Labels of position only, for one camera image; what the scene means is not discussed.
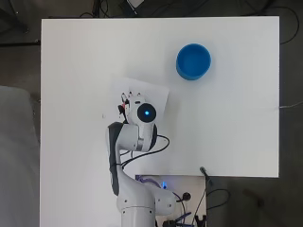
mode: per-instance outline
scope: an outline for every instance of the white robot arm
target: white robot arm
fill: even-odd
[[[126,124],[115,122],[107,129],[112,188],[117,196],[122,227],[154,227],[155,216],[169,215],[174,211],[175,196],[172,192],[143,184],[130,178],[123,171],[120,151],[147,152],[154,146],[157,128],[156,111],[143,96],[126,97],[119,107]]]

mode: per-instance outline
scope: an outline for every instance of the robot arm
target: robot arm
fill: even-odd
[[[122,216],[122,227],[154,227],[155,215],[171,214],[174,195],[164,189],[145,185],[130,178],[123,171],[120,151],[149,151],[156,142],[155,109],[143,96],[125,98],[122,94],[126,120],[108,127],[108,151],[112,188],[117,196],[117,208]]]

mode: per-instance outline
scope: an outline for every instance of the blue led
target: blue led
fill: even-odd
[[[162,188],[163,188],[163,189],[167,189],[167,188],[168,188],[168,185],[167,185],[166,182],[162,182]]]

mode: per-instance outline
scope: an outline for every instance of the white table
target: white table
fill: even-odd
[[[129,174],[278,176],[278,18],[43,20],[41,226],[119,226],[105,145],[112,78],[169,87],[171,145]],[[186,44],[212,65],[175,70]]]

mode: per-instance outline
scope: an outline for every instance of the blue bowl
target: blue bowl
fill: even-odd
[[[211,58],[208,50],[200,44],[184,46],[177,57],[177,71],[188,80],[199,79],[209,69]]]

